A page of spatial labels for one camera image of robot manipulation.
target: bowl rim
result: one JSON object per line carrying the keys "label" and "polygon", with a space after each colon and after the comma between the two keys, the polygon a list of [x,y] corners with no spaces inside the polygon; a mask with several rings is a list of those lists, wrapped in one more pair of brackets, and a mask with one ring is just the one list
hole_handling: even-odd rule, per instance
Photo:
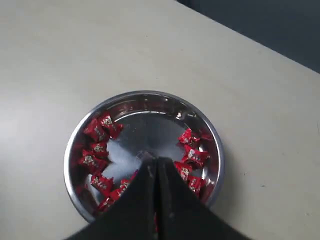
{"label": "bowl rim", "polygon": [[210,195],[210,197],[207,199],[207,203],[209,206],[212,206],[213,203],[216,201],[218,194],[221,190],[224,175],[225,175],[225,157],[224,157],[224,150],[223,150],[223,144],[221,142],[221,139],[213,126],[213,124],[210,122],[210,120],[193,104],[190,102],[176,96],[170,93],[162,92],[162,91],[154,91],[154,90],[138,90],[138,91],[129,91],[124,92],[121,94],[118,94],[116,96],[113,96],[111,98],[108,98],[107,100],[101,102],[97,106],[95,106],[93,109],[91,109],[77,124],[75,129],[73,130],[68,143],[66,145],[65,153],[64,153],[64,160],[63,160],[63,175],[64,175],[64,184],[67,190],[67,193],[69,195],[69,198],[74,205],[75,209],[79,212],[79,214],[89,223],[93,222],[95,218],[84,208],[84,206],[81,204],[79,198],[76,195],[75,189],[72,186],[71,183],[71,177],[70,177],[70,156],[71,156],[71,148],[75,141],[75,138],[77,136],[77,133],[79,132],[80,128],[83,126],[83,124],[101,107],[110,105],[113,102],[118,102],[122,99],[137,96],[137,95],[158,95],[162,97],[168,97],[171,99],[175,99],[177,101],[180,101],[187,107],[191,108],[208,126],[211,134],[213,135],[217,154],[218,154],[218,162],[219,162],[219,168],[218,168],[218,174],[216,178],[215,187],[213,189],[213,193]]}

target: stainless steel bowl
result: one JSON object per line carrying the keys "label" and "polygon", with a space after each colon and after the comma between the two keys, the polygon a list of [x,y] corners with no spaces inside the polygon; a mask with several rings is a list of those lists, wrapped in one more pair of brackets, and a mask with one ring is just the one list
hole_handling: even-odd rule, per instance
{"label": "stainless steel bowl", "polygon": [[[112,163],[103,175],[114,177],[119,185],[121,179],[128,178],[140,167],[144,152],[154,156],[169,157],[180,161],[185,154],[178,144],[178,137],[187,128],[205,136],[200,151],[208,151],[210,159],[203,169],[192,172],[202,176],[208,184],[201,200],[209,207],[217,198],[224,176],[224,155],[218,133],[207,117],[189,102],[159,91],[133,91],[123,93],[100,103],[79,122],[73,131],[64,155],[64,181],[67,192],[78,212],[88,222],[95,219],[95,209],[103,196],[90,185],[90,177],[77,167],[81,156],[79,146],[85,144],[83,129],[92,118],[108,111],[113,120],[124,124],[119,137],[110,140],[107,145]],[[81,186],[87,186],[85,192],[78,192]]]}

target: dark background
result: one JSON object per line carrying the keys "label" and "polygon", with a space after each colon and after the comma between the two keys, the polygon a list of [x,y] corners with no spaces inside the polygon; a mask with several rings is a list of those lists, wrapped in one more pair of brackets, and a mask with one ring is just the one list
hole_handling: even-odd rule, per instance
{"label": "dark background", "polygon": [[320,0],[178,0],[320,73]]}

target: metal bowl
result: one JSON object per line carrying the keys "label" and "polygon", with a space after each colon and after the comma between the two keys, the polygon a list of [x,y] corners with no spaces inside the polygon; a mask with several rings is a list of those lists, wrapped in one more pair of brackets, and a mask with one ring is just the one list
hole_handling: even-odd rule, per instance
{"label": "metal bowl", "polygon": [[[115,122],[124,124],[119,137],[107,144],[112,163],[103,171],[105,177],[113,177],[115,185],[119,185],[121,179],[128,178],[140,167],[144,152],[180,161],[185,150],[178,137],[191,128],[199,136],[205,136],[199,150],[210,153],[204,168],[194,170],[192,175],[206,179],[201,201],[208,207],[214,203],[224,176],[222,143],[214,126],[199,109],[177,96],[159,91],[133,91],[109,98],[93,108],[68,141],[64,181],[71,201],[85,220],[95,220],[95,210],[103,196],[90,185],[91,175],[77,167],[76,161],[81,156],[79,146],[86,143],[85,126],[105,111]],[[86,190],[80,193],[81,186],[86,186]]]}

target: white table surface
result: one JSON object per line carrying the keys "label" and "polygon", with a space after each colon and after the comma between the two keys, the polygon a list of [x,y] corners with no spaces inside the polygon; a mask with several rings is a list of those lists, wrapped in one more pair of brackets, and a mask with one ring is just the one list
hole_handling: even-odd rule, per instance
{"label": "white table surface", "polygon": [[92,107],[133,90],[178,95],[211,120],[225,221],[257,240],[320,238],[319,74],[173,0],[0,5],[1,239],[86,225],[64,185],[67,141]]}

